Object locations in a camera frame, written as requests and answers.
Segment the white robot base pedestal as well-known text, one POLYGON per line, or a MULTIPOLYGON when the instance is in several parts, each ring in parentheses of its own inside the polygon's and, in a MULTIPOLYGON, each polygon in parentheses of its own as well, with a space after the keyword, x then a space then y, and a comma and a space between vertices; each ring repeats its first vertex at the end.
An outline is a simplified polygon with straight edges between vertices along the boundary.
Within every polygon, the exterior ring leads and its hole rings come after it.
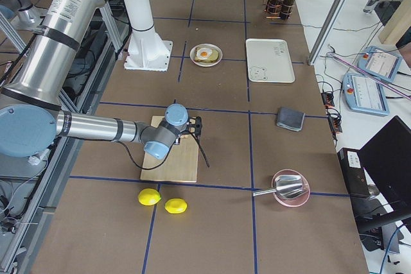
POLYGON ((149 0, 124 0, 132 28, 125 69, 168 70, 173 42, 162 40, 155 30, 149 0))

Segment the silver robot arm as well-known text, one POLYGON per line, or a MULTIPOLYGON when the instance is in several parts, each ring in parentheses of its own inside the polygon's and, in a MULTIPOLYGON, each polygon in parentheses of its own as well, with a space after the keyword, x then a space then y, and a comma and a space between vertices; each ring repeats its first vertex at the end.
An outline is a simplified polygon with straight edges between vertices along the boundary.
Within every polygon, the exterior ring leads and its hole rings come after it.
MULTIPOLYGON (((172 43, 156 33, 149 0, 124 0, 132 34, 127 69, 165 71, 172 43)), ((16 79, 1 90, 1 153, 29 157, 46 149, 56 137, 137 142, 163 159, 175 141, 189 133, 189 115, 178 103, 170 105, 156 127, 75 114, 62 110, 58 98, 86 29, 108 0, 53 0, 40 33, 16 79)))
POLYGON ((1 13, 17 30, 33 30, 44 18, 31 0, 1 0, 1 13))

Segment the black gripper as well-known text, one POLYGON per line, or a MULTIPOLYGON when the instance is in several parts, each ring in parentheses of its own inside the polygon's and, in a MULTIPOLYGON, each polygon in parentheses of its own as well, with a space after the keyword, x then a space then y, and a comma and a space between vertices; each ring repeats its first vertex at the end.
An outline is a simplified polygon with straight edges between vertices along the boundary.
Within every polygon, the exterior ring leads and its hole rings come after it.
POLYGON ((202 134, 202 118, 200 116, 189 117, 186 129, 193 133, 197 138, 202 134))

